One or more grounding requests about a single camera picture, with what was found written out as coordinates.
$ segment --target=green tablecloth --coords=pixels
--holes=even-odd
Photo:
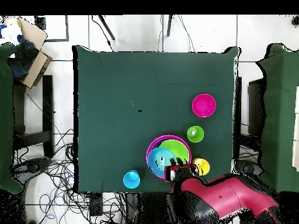
[[[272,44],[269,54],[259,64],[267,82],[261,159],[267,172],[260,178],[277,191],[299,192],[299,172],[292,167],[299,52],[289,52],[280,44]]]
[[[77,52],[80,192],[168,192],[169,184],[145,161],[150,143],[166,134],[183,138],[192,158],[210,163],[207,180],[230,172],[236,47],[226,54],[91,52],[80,46]],[[209,118],[192,112],[201,93],[217,103]],[[187,139],[192,125],[204,129],[200,143]],[[141,177],[133,190],[123,185],[130,169]]]
[[[8,66],[8,58],[17,48],[6,43],[0,45],[0,189],[17,194],[23,187],[11,178],[13,144],[13,73]]]

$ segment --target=cup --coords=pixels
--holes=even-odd
[[[124,185],[129,189],[135,189],[140,184],[140,177],[138,171],[132,169],[126,173],[123,179]]]

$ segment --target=cable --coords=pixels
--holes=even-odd
[[[160,32],[160,34],[159,34],[158,51],[159,51],[159,44],[160,44],[160,36],[161,36],[161,33],[162,33],[162,30],[161,30],[161,32]]]
[[[105,32],[104,32],[104,30],[102,29],[102,27],[100,26],[100,24],[99,24],[98,22],[96,22],[96,21],[93,19],[93,15],[91,16],[91,20],[92,20],[94,23],[96,23],[96,24],[101,28],[101,30],[102,30],[104,36],[106,37],[108,46],[110,46],[111,50],[113,51],[110,40],[108,40],[108,38],[107,38],[107,36],[105,35]]]
[[[187,31],[187,28],[186,28],[186,26],[185,26],[185,24],[184,24],[182,15],[178,15],[178,18],[179,18],[181,24],[183,25],[183,28],[184,28],[184,30],[186,31],[187,35],[188,35],[189,42],[191,41],[191,44],[192,44],[192,47],[193,47],[193,51],[195,52],[195,49],[194,49],[194,45],[193,45],[192,39],[191,39],[191,37],[190,37],[190,35],[189,35],[188,31]]]

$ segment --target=black border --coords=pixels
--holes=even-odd
[[[78,85],[79,85],[79,74],[78,74],[78,52],[77,52],[77,45],[72,45],[72,54],[73,54],[73,60],[72,60],[72,66],[74,71],[74,186],[73,191],[75,193],[78,193],[78,186],[79,186],[79,165],[78,165]]]

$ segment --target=white tile floor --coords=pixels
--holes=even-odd
[[[242,77],[242,123],[248,123],[248,95],[247,85],[250,81],[262,77],[262,72],[254,61],[261,60],[270,43],[284,43],[292,50],[299,49],[299,27],[291,24],[292,16],[284,15],[183,15],[183,21],[192,38],[195,51],[222,53],[231,46],[238,46],[242,52],[239,57],[238,73]],[[158,51],[158,40],[161,32],[159,15],[123,15],[106,16],[106,22],[114,34],[116,41],[112,41],[115,51]],[[32,16],[26,16],[34,22]],[[50,39],[60,39],[64,34],[65,26],[61,16],[46,16]],[[170,37],[166,36],[168,15],[164,16],[164,51],[188,52],[187,34],[176,15],[171,27]],[[72,45],[82,45],[94,51],[111,51],[107,41],[91,16],[68,16],[69,42],[45,43],[42,51],[53,57],[53,61],[46,70],[46,75],[53,76],[54,84],[54,122],[55,141],[60,139],[60,133],[66,133],[73,128],[73,71]],[[162,50],[162,38],[159,42]],[[42,82],[27,93],[42,108]],[[27,132],[41,131],[41,111],[27,97],[25,105],[25,124]],[[247,127],[242,125],[242,132],[247,133]],[[72,142],[73,134],[66,135],[64,141]],[[63,152],[57,154],[56,159],[63,159]],[[43,157],[41,146],[30,147],[26,158]],[[39,207],[40,197],[49,194],[54,188],[53,182],[45,174],[34,178],[27,189],[26,210],[30,219],[40,221],[44,218]],[[47,204],[46,198],[41,201]],[[57,224],[57,219],[65,213],[66,206],[53,206],[48,214],[57,215],[57,218],[45,218],[43,224]],[[89,224],[81,215],[68,211],[60,224]]]

